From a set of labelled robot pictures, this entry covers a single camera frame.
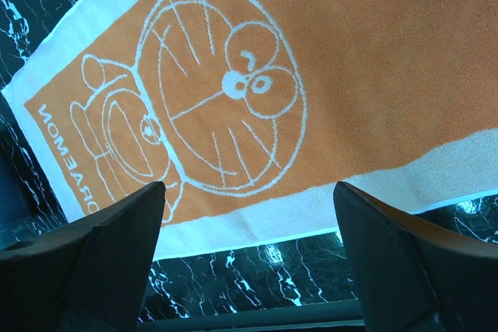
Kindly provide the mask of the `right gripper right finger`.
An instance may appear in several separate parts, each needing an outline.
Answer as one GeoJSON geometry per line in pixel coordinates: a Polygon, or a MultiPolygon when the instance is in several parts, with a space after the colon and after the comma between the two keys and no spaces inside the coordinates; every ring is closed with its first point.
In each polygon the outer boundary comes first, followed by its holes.
{"type": "Polygon", "coordinates": [[[335,214],[368,331],[495,331],[497,245],[410,215],[346,182],[335,214]]]}

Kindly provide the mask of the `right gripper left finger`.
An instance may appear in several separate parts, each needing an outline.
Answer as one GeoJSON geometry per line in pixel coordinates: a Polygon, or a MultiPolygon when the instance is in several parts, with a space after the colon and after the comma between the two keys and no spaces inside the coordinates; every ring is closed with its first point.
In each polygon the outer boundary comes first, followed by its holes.
{"type": "Polygon", "coordinates": [[[1,251],[3,331],[133,331],[165,205],[152,182],[119,202],[1,251]]]}

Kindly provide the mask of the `orange and cream Doraemon towel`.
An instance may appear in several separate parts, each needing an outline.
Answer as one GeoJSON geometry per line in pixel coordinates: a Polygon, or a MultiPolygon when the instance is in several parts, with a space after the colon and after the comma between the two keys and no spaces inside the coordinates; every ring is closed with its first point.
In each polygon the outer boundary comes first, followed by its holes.
{"type": "Polygon", "coordinates": [[[11,108],[73,222],[164,183],[158,260],[497,192],[497,0],[1,0],[11,108]]]}

